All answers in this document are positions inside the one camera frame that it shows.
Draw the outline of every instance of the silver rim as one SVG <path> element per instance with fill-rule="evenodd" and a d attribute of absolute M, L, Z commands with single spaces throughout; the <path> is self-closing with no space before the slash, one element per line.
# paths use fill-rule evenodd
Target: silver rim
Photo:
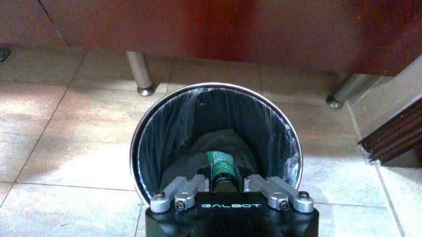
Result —
<path fill-rule="evenodd" d="M 199 87 L 224 87 L 224 88 L 228 88 L 228 89 L 234 89 L 234 90 L 238 90 L 241 92 L 245 92 L 246 94 L 250 94 L 250 95 L 256 96 L 260 100 L 262 100 L 280 113 L 280 115 L 282 116 L 282 118 L 288 122 L 289 126 L 292 127 L 292 130 L 293 130 L 293 133 L 296 135 L 297 142 L 298 142 L 298 146 L 300 146 L 300 175 L 298 175 L 298 182 L 297 182 L 297 185 L 296 185 L 296 189 L 298 189 L 300 185 L 301 185 L 301 181 L 302 181 L 302 174 L 304 174 L 302 145 L 301 145 L 301 141 L 300 141 L 297 130 L 296 130 L 294 126 L 292 125 L 292 122 L 290 122 L 288 116 L 281 111 L 281 109 L 277 107 L 277 105 L 268 98 L 265 98 L 261 94 L 258 94 L 253 90 L 250 90 L 250 89 L 248 89 L 245 87 L 241 87 L 238 85 L 229 84 L 229 83 L 206 82 L 206 83 L 199 83 L 199 84 L 194 84 L 194 85 L 186 86 L 186 87 L 175 90 L 174 92 L 171 92 L 163 98 L 161 98 L 154 103 L 154 105 L 149 108 L 147 112 L 145 113 L 145 115 L 143 115 L 143 117 L 142 117 L 142 119 L 141 119 L 141 121 L 138 123 L 137 129 L 135 129 L 135 132 L 134 132 L 134 136 L 133 136 L 133 142 L 131 142 L 130 170 L 131 170 L 131 176 L 133 176 L 133 180 L 134 180 L 134 184 L 135 184 L 135 190 L 137 190 L 137 193 L 138 193 L 143 203 L 145 204 L 150 204 L 147 202 L 147 199 L 146 199 L 145 195 L 143 195 L 143 192 L 139 189 L 138 180 L 137 180 L 137 177 L 135 177 L 135 174 L 134 174 L 134 159 L 133 159 L 133 156 L 134 156 L 134 154 L 133 154 L 133 152 L 134 152 L 134 143 L 135 143 L 137 137 L 139 136 L 141 127 L 143 127 L 145 123 L 147 122 L 147 119 L 150 119 L 151 116 L 154 115 L 158 105 L 161 105 L 170 98 L 174 98 L 177 95 L 182 94 L 183 92 L 186 92 L 186 91 L 189 91 L 191 89 L 199 88 Z"/>

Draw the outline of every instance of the logo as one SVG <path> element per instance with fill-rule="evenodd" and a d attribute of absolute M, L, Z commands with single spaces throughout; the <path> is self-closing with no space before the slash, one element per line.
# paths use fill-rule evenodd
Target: logo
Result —
<path fill-rule="evenodd" d="M 253 208 L 253 207 L 260 207 L 261 204 L 232 204 L 232 205 L 225 205 L 225 204 L 202 204 L 202 208 Z"/>

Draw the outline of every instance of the black trash bag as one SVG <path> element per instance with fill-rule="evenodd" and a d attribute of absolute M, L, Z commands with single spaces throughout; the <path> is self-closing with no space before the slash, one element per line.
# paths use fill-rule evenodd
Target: black trash bag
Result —
<path fill-rule="evenodd" d="M 234 157 L 236 166 L 258 174 L 256 156 L 244 139 L 233 129 L 225 129 L 202 135 L 194 145 L 186 150 L 182 148 L 173 164 L 169 164 L 161 178 L 161 190 L 163 190 L 178 176 L 191 179 L 198 170 L 210 166 L 206 152 L 220 151 Z"/>
<path fill-rule="evenodd" d="M 254 153 L 258 174 L 280 176 L 298 187 L 301 145 L 281 110 L 248 89 L 205 83 L 167 95 L 138 125 L 131 147 L 133 174 L 147 202 L 161 189 L 162 175 L 177 155 L 199 136 L 222 129 L 233 129 L 245 140 Z"/>

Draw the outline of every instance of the grout line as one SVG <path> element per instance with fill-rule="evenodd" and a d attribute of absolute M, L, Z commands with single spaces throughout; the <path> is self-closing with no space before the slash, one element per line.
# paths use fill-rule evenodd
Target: grout line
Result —
<path fill-rule="evenodd" d="M 71 88 L 78 88 L 78 89 L 90 89 L 90 90 L 111 90 L 111 91 L 121 91 L 121 92 L 135 92 L 137 90 L 126 90 L 126 89 L 115 89 L 115 88 L 102 88 L 102 87 L 93 87 L 93 86 L 81 86 L 81 85 L 71 85 Z"/>
<path fill-rule="evenodd" d="M 11 193 L 14 186 L 15 186 L 15 183 L 13 183 L 13 186 L 11 186 L 11 188 L 10 188 L 9 191 L 7 191 L 7 194 L 6 194 L 6 196 L 5 196 L 5 199 L 3 199 L 3 201 L 0 202 L 0 208 L 3 207 L 3 204 L 5 204 L 5 202 L 6 202 L 7 196 L 9 196 L 9 194 Z"/>
<path fill-rule="evenodd" d="M 361 131 L 360 131 L 356 114 L 352 111 L 352 106 L 350 106 L 349 101 L 346 101 L 346 107 L 348 107 L 348 110 L 349 110 L 349 115 L 350 115 L 350 118 L 352 118 L 352 123 L 354 125 L 354 130 L 356 130 L 356 133 L 357 133 L 357 136 L 358 136 L 358 140 L 361 141 L 362 140 L 362 134 L 361 134 Z"/>
<path fill-rule="evenodd" d="M 67 187 L 67 188 L 82 188 L 82 189 L 97 189 L 97 190 L 113 190 L 113 191 L 137 192 L 135 190 L 131 190 L 131 189 L 99 188 L 99 187 L 86 187 L 86 186 L 78 186 L 78 185 L 42 184 L 42 183 L 31 183 L 31 182 L 17 182 L 15 184 L 29 184 L 29 185 L 42 185 L 42 186 L 54 186 L 54 187 Z"/>
<path fill-rule="evenodd" d="M 66 84 L 53 84 L 46 82 L 33 82 L 33 81 L 18 81 L 18 80 L 2 80 L 2 82 L 11 82 L 11 83 L 25 83 L 25 84 L 37 84 L 37 85 L 54 85 L 54 86 L 67 86 Z"/>
<path fill-rule="evenodd" d="M 145 206 L 142 205 L 142 206 L 141 206 L 141 210 L 139 210 L 139 216 L 138 216 L 138 222 L 137 222 L 137 228 L 135 228 L 134 237 L 137 237 L 137 234 L 138 234 L 139 220 L 141 220 L 141 216 L 142 216 L 142 213 L 143 213 L 143 208 L 145 208 Z"/>
<path fill-rule="evenodd" d="M 385 77 L 385 76 L 381 76 L 381 77 L 378 78 L 378 80 L 373 83 L 373 85 L 370 85 L 369 89 L 364 92 L 364 94 L 362 94 L 361 97 L 357 99 L 357 101 L 354 102 L 353 105 L 356 105 L 356 104 L 361 101 L 361 99 L 370 93 L 372 89 L 373 89 L 374 86 L 378 84 L 378 82 L 384 79 L 384 77 Z"/>
<path fill-rule="evenodd" d="M 277 104 L 302 105 L 302 106 L 310 106 L 310 107 L 317 107 L 317 108 L 328 108 L 328 109 L 330 109 L 334 112 L 336 111 L 344 111 L 344 108 L 336 110 L 336 109 L 330 108 L 328 104 L 309 104 L 309 103 L 301 103 L 301 102 L 294 102 L 294 101 L 276 101 L 276 100 L 272 100 L 266 96 L 265 96 L 265 98 L 268 98 L 268 100 L 270 100 L 276 105 Z"/>
<path fill-rule="evenodd" d="M 397 228 L 398 228 L 398 231 L 401 233 L 401 236 L 405 237 L 406 235 L 405 235 L 404 227 L 402 227 L 402 224 L 401 224 L 397 212 L 396 212 L 396 208 L 394 208 L 393 200 L 392 200 L 392 197 L 390 197 L 390 194 L 389 194 L 388 186 L 386 186 L 384 178 L 382 178 L 382 174 L 381 174 L 381 170 L 380 170 L 380 162 L 376 164 L 376 169 L 377 169 L 377 174 L 378 174 L 378 177 L 380 177 L 384 193 L 385 193 L 385 196 L 386 196 L 386 199 L 388 199 L 388 202 L 389 202 L 389 207 L 390 207 L 390 211 L 392 211 L 392 214 L 393 214 L 393 218 L 394 218 L 394 221 L 396 221 L 396 224 L 397 224 Z"/>
<path fill-rule="evenodd" d="M 75 77 L 77 77 L 77 74 L 78 74 L 79 68 L 81 68 L 81 66 L 82 66 L 82 64 L 83 64 L 83 62 L 85 62 L 86 56 L 87 56 L 87 54 L 83 56 L 83 58 L 82 58 L 82 60 L 81 60 L 81 62 L 79 62 L 79 65 L 78 65 L 78 67 L 77 67 L 77 69 L 75 69 L 75 72 L 74 72 L 74 75 L 73 75 L 73 79 L 71 79 L 71 81 L 70 81 L 70 83 L 69 83 L 69 85 L 67 85 L 67 88 L 66 88 L 66 90 L 65 90 L 65 93 L 63 93 L 63 95 L 62 95 L 62 98 L 61 98 L 61 100 L 59 100 L 59 103 L 58 103 L 58 105 L 57 105 L 57 107 L 55 107 L 55 110 L 54 110 L 54 112 L 53 112 L 53 116 L 51 116 L 51 118 L 50 118 L 49 121 L 47 121 L 47 124 L 46 124 L 46 126 L 45 126 L 45 129 L 43 129 L 42 134 L 41 134 L 41 136 L 39 136 L 39 139 L 38 139 L 38 141 L 37 141 L 37 143 L 35 143 L 35 145 L 34 145 L 34 147 L 33 147 L 33 150 L 31 150 L 31 152 L 30 152 L 29 158 L 27 158 L 27 160 L 26 160 L 26 162 L 25 162 L 25 164 L 23 164 L 23 166 L 22 166 L 22 169 L 21 169 L 19 174 L 18 174 L 17 179 L 15 179 L 15 183 L 18 182 L 19 176 L 21 176 L 21 174 L 22 174 L 25 168 L 26 168 L 26 165 L 27 165 L 27 163 L 29 163 L 29 160 L 30 160 L 30 158 L 31 158 L 31 155 L 33 155 L 33 153 L 34 153 L 34 151 L 35 151 L 35 148 L 37 148 L 37 146 L 38 146 L 38 144 L 39 144 L 39 142 L 41 142 L 42 136 L 43 136 L 43 134 L 45 134 L 45 132 L 46 132 L 46 130 L 47 130 L 47 127 L 49 127 L 51 121 L 53 121 L 55 112 L 58 111 L 58 108 L 59 108 L 59 106 L 61 106 L 61 103 L 62 103 L 62 101 L 63 101 L 63 98 L 65 98 L 65 96 L 66 96 L 66 94 L 67 94 L 67 91 L 69 91 L 69 89 L 70 89 L 70 85 L 73 84 L 73 81 L 74 81 L 74 79 L 75 79 Z"/>
<path fill-rule="evenodd" d="M 328 203 L 328 202 L 314 202 L 316 204 L 322 205 L 334 205 L 334 206 L 352 206 L 352 207 L 370 207 L 370 208 L 378 208 L 385 209 L 385 206 L 369 206 L 369 205 L 358 205 L 358 204 L 342 204 L 342 203 Z"/>

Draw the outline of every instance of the floor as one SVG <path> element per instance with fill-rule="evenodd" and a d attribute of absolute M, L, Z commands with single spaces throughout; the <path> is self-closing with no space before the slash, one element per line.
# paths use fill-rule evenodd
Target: floor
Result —
<path fill-rule="evenodd" d="M 163 95 L 205 81 L 261 92 L 290 118 L 320 236 L 420 236 L 422 171 L 366 162 L 348 107 L 324 102 L 334 74 L 149 55 L 158 92 L 141 97 L 122 52 L 13 51 L 0 64 L 0 236 L 145 236 L 133 133 Z"/>

